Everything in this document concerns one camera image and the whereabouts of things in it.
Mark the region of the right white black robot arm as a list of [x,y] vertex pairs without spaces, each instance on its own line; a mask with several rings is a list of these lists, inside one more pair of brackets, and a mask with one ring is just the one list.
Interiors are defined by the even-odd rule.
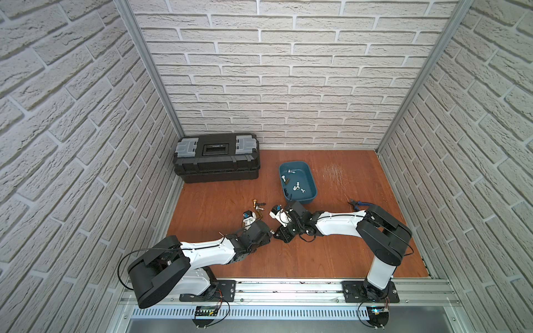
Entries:
[[374,258],[362,285],[362,296],[381,301],[388,297],[393,274],[407,255],[412,231],[380,206],[366,206],[365,210],[350,213],[312,213],[298,201],[290,201],[284,208],[273,207],[269,215],[280,223],[274,237],[286,244],[304,234],[314,238],[340,234],[363,239]]

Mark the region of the teal plastic storage bin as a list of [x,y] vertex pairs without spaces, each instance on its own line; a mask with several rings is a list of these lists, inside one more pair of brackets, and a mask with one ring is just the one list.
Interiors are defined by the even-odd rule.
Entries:
[[315,179],[309,165],[303,161],[285,162],[279,166],[282,191],[287,202],[310,204],[317,196]]

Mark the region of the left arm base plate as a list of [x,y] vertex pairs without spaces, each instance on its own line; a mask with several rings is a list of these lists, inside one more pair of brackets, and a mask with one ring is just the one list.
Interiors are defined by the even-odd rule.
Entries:
[[212,283],[199,296],[192,294],[181,294],[180,302],[215,302],[222,298],[225,301],[233,302],[235,299],[235,280],[218,280]]

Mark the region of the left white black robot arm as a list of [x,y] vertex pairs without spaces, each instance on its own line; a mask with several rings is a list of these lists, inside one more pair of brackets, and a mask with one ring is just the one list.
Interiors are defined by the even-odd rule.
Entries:
[[210,298],[217,280],[212,265],[241,262],[270,243],[273,231],[263,221],[215,241],[181,243],[174,235],[164,238],[127,268],[140,309],[154,306],[173,289],[179,294]]

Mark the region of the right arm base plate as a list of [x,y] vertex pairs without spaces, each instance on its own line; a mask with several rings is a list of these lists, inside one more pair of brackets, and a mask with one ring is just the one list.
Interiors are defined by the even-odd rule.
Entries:
[[342,281],[341,286],[346,303],[400,302],[396,286],[391,280],[384,289],[373,286],[367,280]]

